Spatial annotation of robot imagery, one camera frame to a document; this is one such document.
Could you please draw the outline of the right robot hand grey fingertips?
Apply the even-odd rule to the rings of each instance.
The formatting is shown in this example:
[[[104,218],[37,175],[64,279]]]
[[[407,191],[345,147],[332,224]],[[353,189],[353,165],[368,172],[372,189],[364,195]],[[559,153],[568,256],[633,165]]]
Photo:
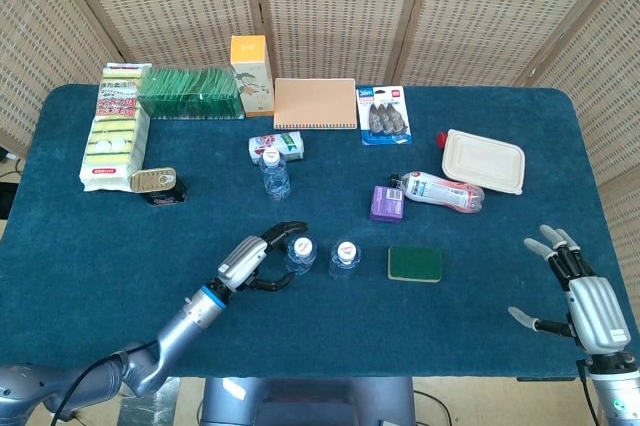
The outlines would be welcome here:
[[[596,274],[565,230],[548,225],[539,230],[549,243],[526,238],[524,245],[548,263],[560,283],[569,308],[567,320],[541,320],[515,306],[508,307],[508,313],[528,329],[573,339],[589,355],[623,351],[631,333],[609,280]]]

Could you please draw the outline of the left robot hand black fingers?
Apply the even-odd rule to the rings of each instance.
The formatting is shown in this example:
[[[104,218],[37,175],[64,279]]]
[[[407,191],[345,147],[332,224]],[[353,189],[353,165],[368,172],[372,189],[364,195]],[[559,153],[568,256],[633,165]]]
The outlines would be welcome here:
[[[261,235],[250,235],[242,240],[218,267],[218,280],[230,291],[245,288],[275,292],[287,287],[294,278],[292,272],[277,281],[259,278],[259,266],[266,256],[294,233],[308,230],[306,222],[280,222]]]

